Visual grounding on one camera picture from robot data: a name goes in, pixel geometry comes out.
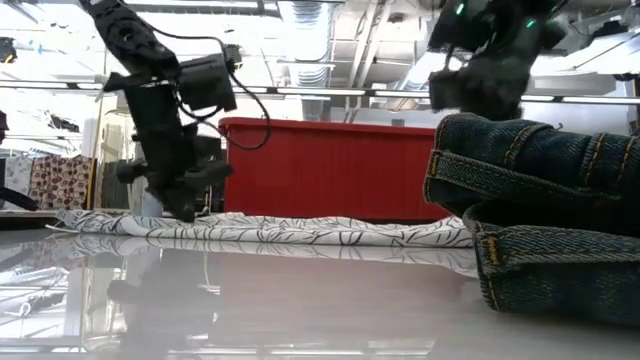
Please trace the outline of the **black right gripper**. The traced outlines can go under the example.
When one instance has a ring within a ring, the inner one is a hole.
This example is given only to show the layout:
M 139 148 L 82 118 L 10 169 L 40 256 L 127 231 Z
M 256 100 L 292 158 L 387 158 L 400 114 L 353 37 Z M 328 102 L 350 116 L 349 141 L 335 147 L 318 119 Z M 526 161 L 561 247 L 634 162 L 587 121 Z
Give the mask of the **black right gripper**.
M 530 69 L 531 57 L 523 52 L 474 56 L 462 69 L 462 111 L 491 121 L 519 119 Z

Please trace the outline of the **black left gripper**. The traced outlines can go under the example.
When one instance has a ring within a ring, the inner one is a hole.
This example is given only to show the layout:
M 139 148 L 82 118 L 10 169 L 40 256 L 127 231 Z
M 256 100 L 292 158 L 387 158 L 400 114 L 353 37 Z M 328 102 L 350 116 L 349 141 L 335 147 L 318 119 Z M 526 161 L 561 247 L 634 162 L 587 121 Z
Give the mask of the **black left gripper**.
M 213 138 L 199 136 L 197 125 L 181 122 L 171 86 L 127 87 L 124 95 L 134 123 L 132 139 L 144 158 L 119 169 L 118 180 L 131 184 L 144 177 L 147 191 L 162 203 L 163 216 L 192 223 L 196 193 L 225 180 L 232 167 L 210 159 L 216 150 Z

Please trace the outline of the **dark blue denim jeans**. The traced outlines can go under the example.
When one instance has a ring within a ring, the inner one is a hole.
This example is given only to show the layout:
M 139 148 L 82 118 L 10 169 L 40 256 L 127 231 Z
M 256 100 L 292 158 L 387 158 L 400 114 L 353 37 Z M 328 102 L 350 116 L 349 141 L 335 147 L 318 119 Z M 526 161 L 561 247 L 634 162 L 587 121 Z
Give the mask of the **dark blue denim jeans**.
M 423 194 L 470 231 L 493 310 L 640 326 L 640 137 L 450 115 Z

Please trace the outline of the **white leaf-print garment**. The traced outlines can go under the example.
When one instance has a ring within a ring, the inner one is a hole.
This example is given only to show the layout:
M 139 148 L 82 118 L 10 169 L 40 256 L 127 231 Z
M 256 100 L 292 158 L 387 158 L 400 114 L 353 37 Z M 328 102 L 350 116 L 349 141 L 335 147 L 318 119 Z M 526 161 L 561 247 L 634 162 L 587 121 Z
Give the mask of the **white leaf-print garment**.
M 454 216 L 418 225 L 372 224 L 347 217 L 249 216 L 240 212 L 200 217 L 192 223 L 87 210 L 60 210 L 56 218 L 82 233 L 158 239 L 415 248 L 472 246 L 470 232 Z

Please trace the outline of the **red plastic laundry bin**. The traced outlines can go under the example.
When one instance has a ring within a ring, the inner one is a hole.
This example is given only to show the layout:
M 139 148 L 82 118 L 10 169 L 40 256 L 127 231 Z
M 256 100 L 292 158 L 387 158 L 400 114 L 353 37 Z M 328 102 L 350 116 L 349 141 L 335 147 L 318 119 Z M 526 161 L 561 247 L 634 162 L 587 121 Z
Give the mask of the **red plastic laundry bin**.
M 448 214 L 422 195 L 432 128 L 241 117 L 221 126 L 233 141 L 227 212 L 390 223 L 429 223 Z

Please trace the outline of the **brown floral hanging fabric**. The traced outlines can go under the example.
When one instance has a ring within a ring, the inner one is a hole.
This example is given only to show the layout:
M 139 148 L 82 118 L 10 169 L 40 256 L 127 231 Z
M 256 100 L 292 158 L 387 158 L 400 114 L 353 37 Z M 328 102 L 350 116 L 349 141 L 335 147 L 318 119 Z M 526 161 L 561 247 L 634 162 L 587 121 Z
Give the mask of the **brown floral hanging fabric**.
M 93 160 L 48 155 L 32 164 L 28 195 L 40 210 L 84 209 Z

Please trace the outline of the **white printed hanging fabric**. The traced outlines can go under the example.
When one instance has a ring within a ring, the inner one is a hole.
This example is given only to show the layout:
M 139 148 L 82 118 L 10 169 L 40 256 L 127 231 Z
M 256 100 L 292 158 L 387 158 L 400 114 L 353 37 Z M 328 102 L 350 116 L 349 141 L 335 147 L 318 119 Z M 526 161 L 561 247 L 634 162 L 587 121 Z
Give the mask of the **white printed hanging fabric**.
M 0 210 L 35 210 L 29 197 L 33 160 L 26 156 L 0 158 Z

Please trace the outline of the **long ceiling light bar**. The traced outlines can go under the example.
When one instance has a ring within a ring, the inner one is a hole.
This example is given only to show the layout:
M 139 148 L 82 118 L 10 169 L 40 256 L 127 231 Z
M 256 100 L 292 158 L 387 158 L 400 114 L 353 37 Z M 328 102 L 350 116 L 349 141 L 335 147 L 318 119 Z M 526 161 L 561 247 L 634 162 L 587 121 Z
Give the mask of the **long ceiling light bar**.
M 101 84 L 87 82 L 55 82 L 55 81 L 17 81 L 0 80 L 0 88 L 15 88 L 46 91 L 80 91 L 98 92 Z M 249 86 L 249 91 L 257 95 L 302 95 L 317 97 L 381 97 L 428 99 L 427 91 L 403 90 L 375 90 L 375 89 L 345 89 L 345 88 L 298 88 L 298 87 L 262 87 Z M 530 103 L 566 103 L 588 105 L 625 105 L 640 106 L 638 97 L 607 97 L 607 96 L 553 96 L 553 95 L 523 95 L 522 102 Z

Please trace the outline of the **white table mat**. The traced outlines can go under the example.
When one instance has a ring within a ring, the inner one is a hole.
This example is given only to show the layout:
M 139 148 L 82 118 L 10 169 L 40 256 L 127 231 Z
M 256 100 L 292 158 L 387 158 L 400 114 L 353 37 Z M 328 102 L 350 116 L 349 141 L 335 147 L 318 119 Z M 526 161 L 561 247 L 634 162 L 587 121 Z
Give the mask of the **white table mat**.
M 491 310 L 469 249 L 0 232 L 0 360 L 640 360 Z

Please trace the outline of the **silver ventilation duct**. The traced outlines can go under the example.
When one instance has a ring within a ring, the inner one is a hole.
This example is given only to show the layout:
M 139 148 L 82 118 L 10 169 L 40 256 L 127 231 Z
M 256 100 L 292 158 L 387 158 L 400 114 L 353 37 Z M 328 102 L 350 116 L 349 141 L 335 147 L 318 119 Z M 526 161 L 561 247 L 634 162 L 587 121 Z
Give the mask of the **silver ventilation duct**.
M 333 6 L 314 1 L 279 1 L 287 44 L 297 62 L 290 68 L 295 87 L 325 88 L 329 82 Z

